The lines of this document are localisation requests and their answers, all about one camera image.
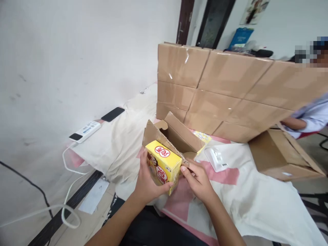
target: poster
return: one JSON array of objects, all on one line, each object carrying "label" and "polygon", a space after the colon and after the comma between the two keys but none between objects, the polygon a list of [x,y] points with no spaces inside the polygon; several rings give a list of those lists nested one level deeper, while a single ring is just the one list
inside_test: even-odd
[{"label": "poster", "polygon": [[270,0],[249,0],[240,25],[256,25]]}]

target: white cloth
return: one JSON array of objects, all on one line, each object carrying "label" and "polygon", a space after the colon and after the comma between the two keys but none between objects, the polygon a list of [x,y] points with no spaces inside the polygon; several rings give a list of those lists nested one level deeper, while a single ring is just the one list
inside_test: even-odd
[{"label": "white cloth", "polygon": [[[155,119],[157,85],[138,94],[124,105],[126,111],[110,123],[103,123],[93,136],[74,147],[74,151],[95,169],[115,182],[118,197],[126,200],[133,192],[139,170],[136,158],[148,119]],[[213,141],[210,145],[220,144]],[[291,183],[260,174],[248,145],[221,144],[223,159],[239,169],[236,185],[211,181],[241,235],[255,235],[290,245],[327,245],[318,227]],[[198,160],[206,160],[201,153]],[[156,202],[163,208],[167,196]],[[204,205],[198,199],[189,204],[188,219],[179,221],[216,238]]]}]

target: person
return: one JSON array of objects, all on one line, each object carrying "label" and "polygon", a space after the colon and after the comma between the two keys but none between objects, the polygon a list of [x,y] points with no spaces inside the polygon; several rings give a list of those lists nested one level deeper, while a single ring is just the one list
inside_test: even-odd
[{"label": "person", "polygon": [[[233,221],[215,193],[205,169],[192,160],[181,171],[191,190],[204,203],[220,246],[246,246]],[[173,183],[157,186],[147,165],[147,151],[140,158],[136,187],[130,197],[85,246],[116,245],[207,245],[168,217],[151,213],[149,202],[166,193]]]},{"label": "person", "polygon": [[[328,37],[321,37],[320,41],[313,43],[313,51],[317,55],[311,63],[317,67],[328,67]],[[304,58],[304,54],[294,56],[291,61]],[[295,139],[302,133],[318,132],[328,124],[328,92],[314,100],[309,105],[293,113],[290,117],[282,120],[287,132]]]}]

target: door frame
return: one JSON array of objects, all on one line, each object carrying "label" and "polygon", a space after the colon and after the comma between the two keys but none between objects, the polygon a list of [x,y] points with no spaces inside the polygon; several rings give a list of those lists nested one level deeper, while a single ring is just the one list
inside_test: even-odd
[{"label": "door frame", "polygon": [[[209,9],[211,7],[212,1],[213,0],[207,0],[207,3],[206,3],[202,24],[201,24],[201,27],[199,29],[199,33],[198,33],[198,37],[197,37],[197,41],[196,41],[196,46],[198,46],[198,47],[199,47],[198,43],[200,43],[200,41],[202,39],[202,35],[203,35],[203,32],[204,32],[204,28],[205,28],[205,25],[206,25],[206,20],[208,18]],[[230,2],[229,2],[228,8],[227,8],[227,10],[224,14],[223,20],[222,20],[222,24],[221,24],[221,26],[218,30],[218,33],[216,35],[213,46],[211,47],[212,49],[216,49],[216,47],[218,46],[218,43],[221,39],[221,36],[223,34],[223,31],[224,31],[226,25],[227,25],[228,19],[230,17],[230,14],[231,14],[231,11],[232,11],[232,8],[233,8],[235,2],[236,2],[236,0],[230,0]]]},{"label": "door frame", "polygon": [[[184,17],[185,17],[185,15],[184,15],[185,8],[184,7],[187,4],[192,5],[191,11],[188,12],[188,20],[184,19]],[[179,16],[179,22],[178,22],[177,39],[176,39],[177,44],[180,42],[180,44],[186,45],[186,43],[187,43],[188,33],[189,33],[189,29],[190,29],[190,21],[191,21],[191,18],[192,18],[192,12],[193,12],[193,9],[194,9],[194,4],[195,4],[195,0],[181,0],[180,16]],[[181,31],[181,25],[185,20],[187,20],[187,22],[188,22],[188,24],[187,24],[188,28],[187,28],[187,30],[182,30]],[[183,32],[183,34],[186,35],[186,37],[187,37],[186,38],[186,43],[181,42],[181,40],[180,40],[181,32]]]}]

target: black chair leg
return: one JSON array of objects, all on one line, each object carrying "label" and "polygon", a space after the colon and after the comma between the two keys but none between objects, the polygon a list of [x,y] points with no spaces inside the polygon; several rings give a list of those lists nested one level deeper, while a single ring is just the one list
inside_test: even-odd
[{"label": "black chair leg", "polygon": [[324,144],[325,142],[328,142],[328,136],[325,135],[325,134],[322,134],[322,133],[318,133],[318,134],[319,134],[320,136],[326,137],[325,140],[323,140],[323,141],[321,141],[321,142],[319,143],[319,146],[320,146],[322,149],[328,151],[328,148],[326,148],[326,147],[323,146],[323,144]]},{"label": "black chair leg", "polygon": [[328,151],[328,148],[323,147],[323,144],[324,144],[325,142],[328,142],[328,138],[326,138],[325,140],[321,141],[321,142],[319,143],[319,145],[320,145],[321,148],[323,148],[324,150],[327,150],[327,151]]}]

